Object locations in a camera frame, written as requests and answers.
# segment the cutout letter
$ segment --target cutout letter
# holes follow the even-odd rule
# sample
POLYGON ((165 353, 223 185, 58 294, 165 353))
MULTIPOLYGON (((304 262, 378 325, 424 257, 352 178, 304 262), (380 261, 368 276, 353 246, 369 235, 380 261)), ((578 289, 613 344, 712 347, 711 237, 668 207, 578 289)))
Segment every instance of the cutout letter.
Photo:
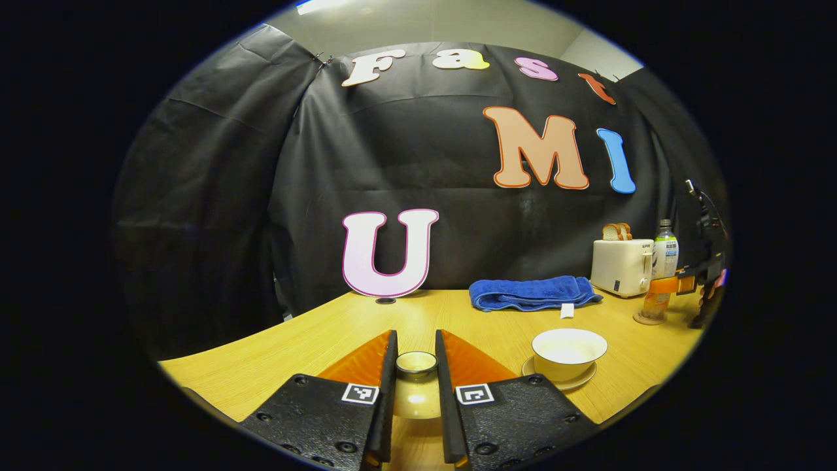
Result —
POLYGON ((518 57, 515 59, 515 64, 521 67, 521 72, 529 75, 533 79, 558 80, 558 74, 549 70, 549 65, 544 64, 540 60, 518 57))
POLYGON ((598 82, 598 80, 593 78, 592 75, 590 75, 590 74, 578 74, 578 76, 587 81, 587 84, 590 85, 590 88, 592 88, 593 91, 596 92, 596 95, 598 95, 599 98, 601 98, 602 100, 605 100, 607 103, 610 103, 611 105, 616 104, 616 100, 609 97, 607 93, 604 93, 604 85, 600 84, 598 82))
POLYGON ((395 49, 356 57, 352 61, 355 64, 355 68, 352 69, 352 74, 349 75, 349 78, 343 81, 343 86, 371 82, 381 76, 375 71, 376 68, 381 71, 389 69, 393 65, 393 57, 400 59, 405 55, 407 55, 407 52, 404 49, 395 49))
POLYGON ((407 210, 398 221, 407 226, 404 267, 393 275, 375 269, 377 228, 387 222, 381 213, 354 213, 343 219, 343 279, 355 291, 375 298, 397 298, 419 289, 430 265, 430 225, 439 220, 434 210, 407 210))
POLYGON ((596 133, 608 149, 610 166, 614 170, 614 179, 610 180, 610 188, 616 190, 617 193, 633 193, 636 191, 636 184, 628 171, 628 160, 625 159, 625 152, 622 149, 622 136, 609 129, 598 129, 596 133))
POLYGON ((514 108, 489 106, 482 112, 497 126, 500 140, 500 172, 494 182, 505 188, 521 188, 531 182, 529 173, 523 171, 521 154, 529 163, 541 185, 549 182, 552 162, 557 160, 558 173, 555 183, 566 189, 585 189, 590 185, 581 167, 578 145, 575 141, 575 123, 564 116, 549 116, 538 136, 529 121, 514 108))
POLYGON ((482 59, 482 54, 471 49, 447 49, 436 53, 438 58, 433 65, 440 69, 466 69, 483 70, 488 68, 489 63, 482 59))

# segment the round coaster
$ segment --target round coaster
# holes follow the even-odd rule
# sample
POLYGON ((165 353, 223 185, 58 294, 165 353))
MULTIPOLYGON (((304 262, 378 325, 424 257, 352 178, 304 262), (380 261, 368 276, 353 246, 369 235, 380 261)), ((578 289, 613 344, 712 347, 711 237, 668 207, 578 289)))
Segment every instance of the round coaster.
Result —
POLYGON ((665 322, 665 317, 663 317, 662 319, 651 319, 643 317, 642 315, 640 315, 640 313, 636 313, 634 314, 634 320, 638 323, 643 323, 645 325, 657 325, 665 322))
MULTIPOLYGON (((565 391, 568 389, 572 389, 574 387, 579 387, 580 385, 590 381, 593 376, 596 374, 596 370, 598 367, 596 366, 596 362, 594 361, 587 371, 584 371, 580 376, 573 378, 571 380, 566 381, 552 381, 553 385, 558 388, 559 391, 565 391)), ((535 371, 535 356, 530 356, 529 360, 526 360, 523 363, 523 368, 521 370, 524 376, 534 375, 535 371)))

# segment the letter m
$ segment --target letter m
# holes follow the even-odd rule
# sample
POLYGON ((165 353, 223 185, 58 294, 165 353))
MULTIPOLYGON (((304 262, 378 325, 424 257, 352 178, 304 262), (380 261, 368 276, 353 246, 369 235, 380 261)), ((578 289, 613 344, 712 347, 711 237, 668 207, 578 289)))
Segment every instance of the letter m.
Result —
POLYGON ((514 108, 489 106, 482 112, 497 126, 500 140, 500 171, 494 181, 504 188, 522 188, 531 182, 523 170, 524 158, 541 185, 552 176, 552 163, 557 160, 555 183, 566 189, 586 189, 590 181, 581 166, 575 140, 575 123, 564 116, 549 116, 538 136, 529 121, 514 108))

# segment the cup and saucer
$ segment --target cup and saucer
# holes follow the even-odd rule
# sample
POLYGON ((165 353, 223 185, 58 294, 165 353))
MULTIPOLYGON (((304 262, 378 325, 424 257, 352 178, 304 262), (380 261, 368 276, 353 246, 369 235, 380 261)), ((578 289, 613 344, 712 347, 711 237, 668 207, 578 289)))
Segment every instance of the cup and saucer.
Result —
POLYGON ((598 367, 596 360, 608 350, 599 334, 581 329, 554 329, 539 334, 531 342, 535 354, 523 363, 524 376, 546 376, 560 391, 577 388, 590 381, 598 367))

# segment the ceiling light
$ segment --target ceiling light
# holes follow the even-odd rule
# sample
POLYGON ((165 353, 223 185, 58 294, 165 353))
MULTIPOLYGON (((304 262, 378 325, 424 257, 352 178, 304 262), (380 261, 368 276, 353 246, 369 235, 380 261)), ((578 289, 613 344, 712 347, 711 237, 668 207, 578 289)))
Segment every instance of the ceiling light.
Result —
POLYGON ((297 5, 296 12, 300 15, 304 15, 306 13, 322 10, 323 8, 335 7, 336 5, 345 2, 346 0, 309 0, 308 2, 297 5))

